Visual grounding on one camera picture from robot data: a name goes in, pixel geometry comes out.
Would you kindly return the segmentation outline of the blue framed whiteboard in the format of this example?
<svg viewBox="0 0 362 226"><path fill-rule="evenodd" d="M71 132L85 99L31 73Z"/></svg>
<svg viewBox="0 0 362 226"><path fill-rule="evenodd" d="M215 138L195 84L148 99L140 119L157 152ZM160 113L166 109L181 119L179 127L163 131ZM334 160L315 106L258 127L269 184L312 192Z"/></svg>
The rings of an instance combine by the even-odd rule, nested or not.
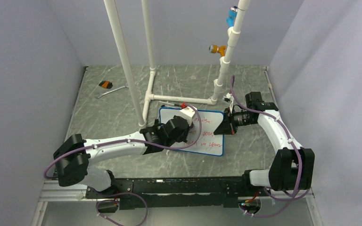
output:
<svg viewBox="0 0 362 226"><path fill-rule="evenodd" d="M167 123L174 116L181 116L180 108L161 107L158 111L159 121ZM198 110L193 118L194 129L187 136L187 142L171 145L176 151L222 156L224 136L214 135L214 130L223 121L220 111Z"/></svg>

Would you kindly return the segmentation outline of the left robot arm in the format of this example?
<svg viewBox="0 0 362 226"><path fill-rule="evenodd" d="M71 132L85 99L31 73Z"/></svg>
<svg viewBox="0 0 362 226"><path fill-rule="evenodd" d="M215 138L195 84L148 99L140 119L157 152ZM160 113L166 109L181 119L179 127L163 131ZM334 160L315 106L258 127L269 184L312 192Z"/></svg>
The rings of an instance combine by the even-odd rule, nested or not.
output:
<svg viewBox="0 0 362 226"><path fill-rule="evenodd" d="M93 140L74 134L53 154L58 183L61 187L91 186L102 196L112 197L117 190L113 173L97 169L95 164L123 156L158 153L175 143L186 143L192 127L191 116L175 115L166 123L157 122L121 137Z"/></svg>

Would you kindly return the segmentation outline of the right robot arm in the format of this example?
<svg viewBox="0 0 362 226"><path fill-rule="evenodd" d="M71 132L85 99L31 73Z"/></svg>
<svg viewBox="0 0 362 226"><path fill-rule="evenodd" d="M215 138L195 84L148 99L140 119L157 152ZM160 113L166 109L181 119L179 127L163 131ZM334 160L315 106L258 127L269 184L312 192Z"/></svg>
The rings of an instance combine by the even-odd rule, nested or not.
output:
<svg viewBox="0 0 362 226"><path fill-rule="evenodd" d="M224 118L215 129L215 135L235 135L241 126L258 124L269 138L275 157L269 169L247 170L241 182L241 190L253 195L259 187L274 191L300 191L311 187L315 154L304 148L291 135L283 123L277 106L265 102L260 92L246 94L246 107L235 102L231 93L223 100L229 104L224 109Z"/></svg>

